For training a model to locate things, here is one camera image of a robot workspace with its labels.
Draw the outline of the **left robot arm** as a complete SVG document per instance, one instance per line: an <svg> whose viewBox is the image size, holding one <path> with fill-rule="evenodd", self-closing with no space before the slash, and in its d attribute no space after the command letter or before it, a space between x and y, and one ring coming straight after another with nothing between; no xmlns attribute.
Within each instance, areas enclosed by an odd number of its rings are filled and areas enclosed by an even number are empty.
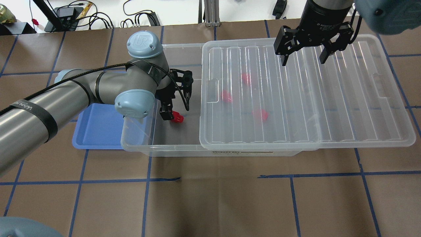
<svg viewBox="0 0 421 237"><path fill-rule="evenodd" d="M126 63L62 70L54 84L1 110L1 176L92 104L113 105L124 117L142 119L159 100L162 120L174 120L173 99L178 92L189 111L193 73L169 66L155 33L135 32L126 47L130 55Z"/></svg>

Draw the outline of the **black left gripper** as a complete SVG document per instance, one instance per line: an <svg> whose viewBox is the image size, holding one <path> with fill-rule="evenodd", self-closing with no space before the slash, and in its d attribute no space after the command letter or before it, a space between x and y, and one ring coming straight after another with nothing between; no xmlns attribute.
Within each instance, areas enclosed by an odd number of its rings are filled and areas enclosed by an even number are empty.
<svg viewBox="0 0 421 237"><path fill-rule="evenodd" d="M156 98L161 103L159 115L162 120L173 120L172 100L175 99L175 93L178 92L180 94L185 109L190 109L189 102L194 79L190 70L170 69L166 75L169 78L169 84L157 90Z"/></svg>

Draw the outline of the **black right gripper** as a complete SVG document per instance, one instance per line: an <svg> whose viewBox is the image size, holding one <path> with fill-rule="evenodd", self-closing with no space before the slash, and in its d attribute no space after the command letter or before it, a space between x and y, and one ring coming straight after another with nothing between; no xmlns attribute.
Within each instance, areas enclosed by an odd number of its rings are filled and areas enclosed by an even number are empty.
<svg viewBox="0 0 421 237"><path fill-rule="evenodd" d="M329 56L351 44L354 29L345 18L352 4L352 0L307 0L298 27L283 25L275 39L275 54L282 66L303 47L323 45L319 60L324 64Z"/></svg>

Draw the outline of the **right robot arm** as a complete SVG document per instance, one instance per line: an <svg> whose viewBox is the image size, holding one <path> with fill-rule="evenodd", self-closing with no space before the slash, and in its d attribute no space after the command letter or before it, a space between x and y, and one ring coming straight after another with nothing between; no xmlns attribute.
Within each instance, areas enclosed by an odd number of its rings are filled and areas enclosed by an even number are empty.
<svg viewBox="0 0 421 237"><path fill-rule="evenodd" d="M397 35L420 26L419 0L307 0L295 29L282 26L275 54L283 66L294 52L323 46L320 63L343 51L357 38L362 21L380 35Z"/></svg>

